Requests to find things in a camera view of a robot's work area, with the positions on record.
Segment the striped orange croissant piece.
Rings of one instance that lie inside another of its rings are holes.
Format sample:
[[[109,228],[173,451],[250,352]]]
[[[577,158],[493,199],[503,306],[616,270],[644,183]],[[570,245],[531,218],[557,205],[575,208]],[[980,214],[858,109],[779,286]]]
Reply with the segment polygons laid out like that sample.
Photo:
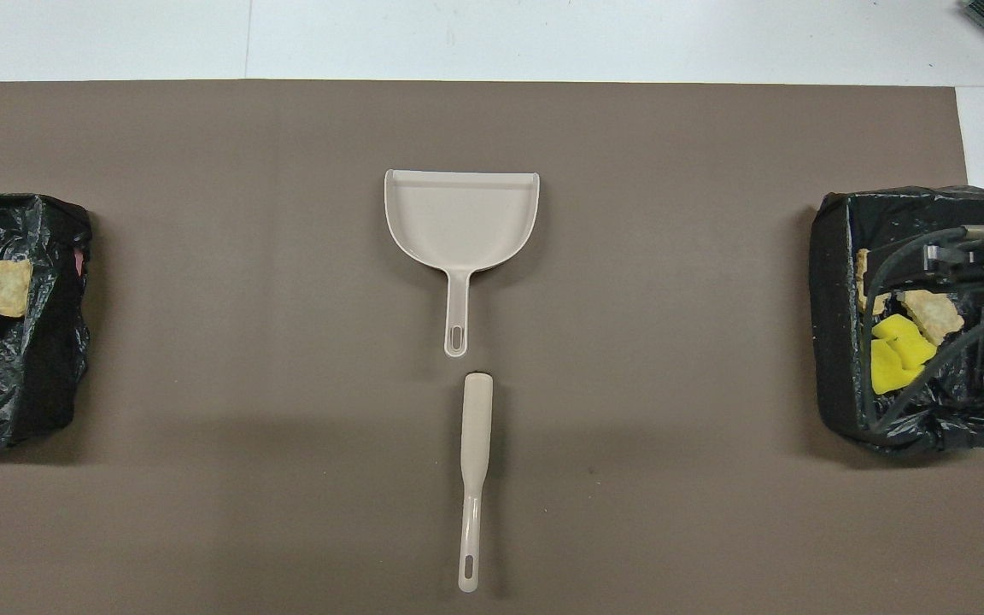
[[[854,273],[855,273],[855,289],[858,293],[858,308],[860,312],[866,312],[870,300],[866,292],[864,292],[864,275],[868,272],[868,257],[870,257],[869,249],[860,249],[856,253],[854,260]],[[879,293],[875,296],[874,301],[872,301],[871,314],[875,316],[880,316],[885,313],[887,308],[887,301],[890,300],[891,293]]]

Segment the beige plastic dustpan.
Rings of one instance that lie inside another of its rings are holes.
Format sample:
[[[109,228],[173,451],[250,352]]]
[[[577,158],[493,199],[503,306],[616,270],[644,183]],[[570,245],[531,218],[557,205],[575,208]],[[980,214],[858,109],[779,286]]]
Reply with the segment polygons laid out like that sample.
[[[385,219],[395,245],[448,280],[448,357],[467,354],[470,279],[511,260],[530,240],[541,187],[538,173],[385,172]]]

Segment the pale round bread piece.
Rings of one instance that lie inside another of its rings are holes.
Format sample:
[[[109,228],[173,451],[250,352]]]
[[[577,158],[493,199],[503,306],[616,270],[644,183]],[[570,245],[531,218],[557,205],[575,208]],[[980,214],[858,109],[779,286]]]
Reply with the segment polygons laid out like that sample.
[[[29,260],[0,261],[0,315],[24,318],[31,280],[32,263]]]

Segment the brown paper table mat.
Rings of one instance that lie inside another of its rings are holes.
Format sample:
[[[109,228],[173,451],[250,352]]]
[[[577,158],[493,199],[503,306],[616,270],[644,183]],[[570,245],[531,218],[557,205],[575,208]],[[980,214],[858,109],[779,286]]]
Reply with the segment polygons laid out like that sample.
[[[387,170],[542,179],[464,357]],[[807,285],[828,192],[965,182],[948,89],[0,83],[0,192],[95,227],[77,416],[0,454],[0,615],[984,612],[984,450],[824,428]]]

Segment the yellow sponge piece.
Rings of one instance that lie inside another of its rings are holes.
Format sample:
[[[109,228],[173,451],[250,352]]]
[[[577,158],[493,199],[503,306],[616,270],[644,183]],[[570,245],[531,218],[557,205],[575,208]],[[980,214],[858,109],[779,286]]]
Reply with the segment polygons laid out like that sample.
[[[917,323],[895,313],[871,327],[871,334],[898,355],[903,369],[917,370],[937,354],[938,347],[919,331]]]
[[[872,340],[870,351],[871,385],[876,395],[906,388],[924,370],[924,363],[904,362],[902,355],[887,340]]]

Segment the bin lined with black bag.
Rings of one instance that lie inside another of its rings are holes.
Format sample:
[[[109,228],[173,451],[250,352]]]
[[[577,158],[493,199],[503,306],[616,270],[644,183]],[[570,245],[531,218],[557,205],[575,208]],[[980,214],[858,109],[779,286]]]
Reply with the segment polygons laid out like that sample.
[[[887,455],[984,448],[984,291],[933,291],[924,264],[926,248],[961,237],[964,226],[984,226],[981,188],[831,192],[823,199],[810,230],[810,319],[817,410],[837,435]],[[855,289],[860,249],[870,250],[866,312]],[[907,290],[949,296],[964,327],[945,339],[917,380],[876,395],[871,327],[895,313],[909,319],[901,304]],[[885,313],[872,315],[872,301],[885,292]]]
[[[0,450],[73,419],[90,342],[82,300],[91,242],[85,208],[0,194],[0,261],[32,263],[26,315],[0,315]]]

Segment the beige handled black bristle brush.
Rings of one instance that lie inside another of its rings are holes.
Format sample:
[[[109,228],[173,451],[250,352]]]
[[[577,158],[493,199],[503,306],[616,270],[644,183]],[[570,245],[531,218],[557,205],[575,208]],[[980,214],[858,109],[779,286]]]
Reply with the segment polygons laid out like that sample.
[[[466,375],[462,390],[460,472],[462,521],[458,588],[479,588],[482,489],[489,467],[495,381],[485,372]]]

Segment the pale greenish bread chunk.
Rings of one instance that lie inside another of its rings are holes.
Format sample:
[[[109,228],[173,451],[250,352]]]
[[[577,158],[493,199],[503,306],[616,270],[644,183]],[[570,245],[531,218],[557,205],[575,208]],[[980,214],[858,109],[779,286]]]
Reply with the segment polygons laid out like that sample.
[[[945,339],[962,330],[964,318],[947,295],[926,290],[907,290],[901,304],[922,335],[939,347]]]

